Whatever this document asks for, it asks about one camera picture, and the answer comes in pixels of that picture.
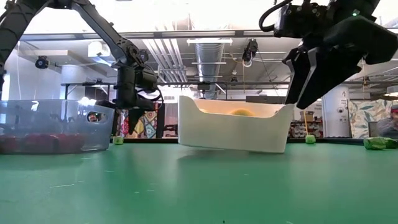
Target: person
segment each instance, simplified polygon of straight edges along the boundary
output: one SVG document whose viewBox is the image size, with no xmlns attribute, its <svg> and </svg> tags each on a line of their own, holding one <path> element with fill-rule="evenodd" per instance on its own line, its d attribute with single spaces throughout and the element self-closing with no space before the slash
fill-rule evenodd
<svg viewBox="0 0 398 224">
<path fill-rule="evenodd" d="M 385 138 L 398 139 L 398 105 L 392 105 L 390 117 L 377 122 L 379 135 Z"/>
</svg>

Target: yellow ball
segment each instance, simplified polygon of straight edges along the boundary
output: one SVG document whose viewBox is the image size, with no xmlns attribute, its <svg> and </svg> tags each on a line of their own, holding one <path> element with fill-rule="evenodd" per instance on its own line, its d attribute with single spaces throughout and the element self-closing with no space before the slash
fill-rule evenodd
<svg viewBox="0 0 398 224">
<path fill-rule="evenodd" d="M 231 115 L 240 115 L 240 116 L 255 116 L 255 114 L 252 111 L 249 111 L 247 109 L 237 109 L 232 112 L 230 112 Z"/>
</svg>

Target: green object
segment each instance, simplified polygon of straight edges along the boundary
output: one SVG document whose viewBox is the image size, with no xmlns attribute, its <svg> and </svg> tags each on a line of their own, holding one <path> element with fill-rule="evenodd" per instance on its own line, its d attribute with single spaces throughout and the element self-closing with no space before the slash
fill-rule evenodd
<svg viewBox="0 0 398 224">
<path fill-rule="evenodd" d="M 121 136 L 113 137 L 113 144 L 115 145 L 123 145 L 124 139 Z"/>
<path fill-rule="evenodd" d="M 316 143 L 316 139 L 315 139 L 315 136 L 313 136 L 313 135 L 311 135 L 311 134 L 308 134 L 308 135 L 306 135 L 306 137 L 305 137 L 305 143 L 306 144 L 315 144 Z"/>
<path fill-rule="evenodd" d="M 363 145 L 367 150 L 384 150 L 398 148 L 398 142 L 391 138 L 374 137 L 364 139 Z"/>
<path fill-rule="evenodd" d="M 0 223 L 396 223 L 397 161 L 322 143 L 283 155 L 127 143 L 0 155 Z"/>
</svg>

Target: transparent plastic bin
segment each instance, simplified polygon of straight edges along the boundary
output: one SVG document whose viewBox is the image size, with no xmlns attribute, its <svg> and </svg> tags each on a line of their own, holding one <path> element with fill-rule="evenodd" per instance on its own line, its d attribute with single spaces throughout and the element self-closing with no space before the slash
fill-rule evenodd
<svg viewBox="0 0 398 224">
<path fill-rule="evenodd" d="M 114 110 L 73 100 L 0 101 L 0 154 L 106 150 Z"/>
</svg>

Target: robotic arm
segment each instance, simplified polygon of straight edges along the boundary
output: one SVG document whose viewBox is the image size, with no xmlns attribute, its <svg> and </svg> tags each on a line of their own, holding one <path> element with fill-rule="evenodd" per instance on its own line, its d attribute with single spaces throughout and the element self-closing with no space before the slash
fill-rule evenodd
<svg viewBox="0 0 398 224">
<path fill-rule="evenodd" d="M 130 120 L 130 126 L 134 129 L 139 117 L 145 111 L 155 110 L 153 100 L 138 95 L 136 87 L 146 92 L 159 90 L 157 76 L 152 70 L 146 69 L 145 61 L 141 58 L 137 46 L 130 40 L 121 37 L 112 25 L 98 14 L 95 6 L 89 0 L 8 1 L 7 11 L 0 17 L 0 80 L 2 80 L 4 74 L 4 64 L 12 50 L 33 17 L 45 7 L 76 10 L 84 21 L 108 44 L 116 60 L 113 67 L 118 70 L 118 80 L 114 87 L 117 92 L 114 103 L 102 102 L 101 104 L 112 108 L 129 109 L 130 116 L 134 117 Z"/>
<path fill-rule="evenodd" d="M 302 39 L 282 61 L 293 74 L 285 103 L 305 109 L 360 72 L 362 59 L 370 65 L 391 60 L 398 38 L 374 23 L 372 13 L 379 1 L 330 0 L 329 5 L 320 6 L 303 0 L 296 6 L 292 0 L 284 0 L 262 15 L 262 31 L 274 31 L 274 37 Z M 278 9 L 278 22 L 264 27 L 265 18 Z"/>
</svg>

